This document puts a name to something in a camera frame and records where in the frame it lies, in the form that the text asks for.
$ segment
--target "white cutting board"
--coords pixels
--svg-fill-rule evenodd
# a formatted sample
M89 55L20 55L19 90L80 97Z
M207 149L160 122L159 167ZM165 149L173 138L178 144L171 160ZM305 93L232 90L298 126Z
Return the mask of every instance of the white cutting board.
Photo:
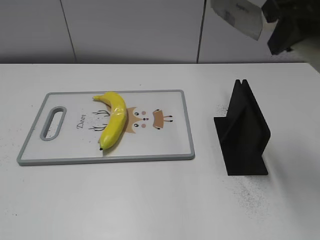
M105 92L53 92L42 103L17 161L20 165L190 160L195 156L187 106L181 90L118 91L126 103L127 126L111 149L98 140L108 124L107 105L93 101ZM53 139L43 131L55 108L65 115Z

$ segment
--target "table surface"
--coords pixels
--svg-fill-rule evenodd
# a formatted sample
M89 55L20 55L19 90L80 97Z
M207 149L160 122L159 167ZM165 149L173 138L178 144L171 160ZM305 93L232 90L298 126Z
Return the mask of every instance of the table surface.
M213 117L247 79L268 176L227 176ZM48 92L182 89L195 159L19 166ZM318 240L320 74L305 63L0 65L0 239Z

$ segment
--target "deer antler drawing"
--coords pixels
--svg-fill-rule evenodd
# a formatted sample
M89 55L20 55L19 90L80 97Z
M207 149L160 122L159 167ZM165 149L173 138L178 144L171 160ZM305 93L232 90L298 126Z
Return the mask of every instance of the deer antler drawing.
M94 115L98 115L98 114L106 114L104 117L109 117L110 113L107 110L99 110L97 112L93 112Z
M103 123L102 125L104 126L92 126L92 128L89 128L89 129L93 129L95 132L103 131L105 130L108 124Z

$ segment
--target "black plastic holder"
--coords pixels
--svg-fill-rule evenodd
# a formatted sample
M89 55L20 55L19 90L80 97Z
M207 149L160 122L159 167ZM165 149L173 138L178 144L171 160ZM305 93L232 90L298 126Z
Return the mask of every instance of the black plastic holder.
M262 154L271 132L247 80L236 80L226 117L214 123L229 176L268 175Z

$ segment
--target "banana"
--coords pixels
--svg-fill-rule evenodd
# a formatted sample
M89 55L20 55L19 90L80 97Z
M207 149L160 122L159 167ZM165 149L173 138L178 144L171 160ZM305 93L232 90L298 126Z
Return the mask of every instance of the banana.
M104 95L94 96L94 100L103 102L111 107L110 121L100 137L100 150L111 148L119 139L126 121L127 108L124 99L113 91Z

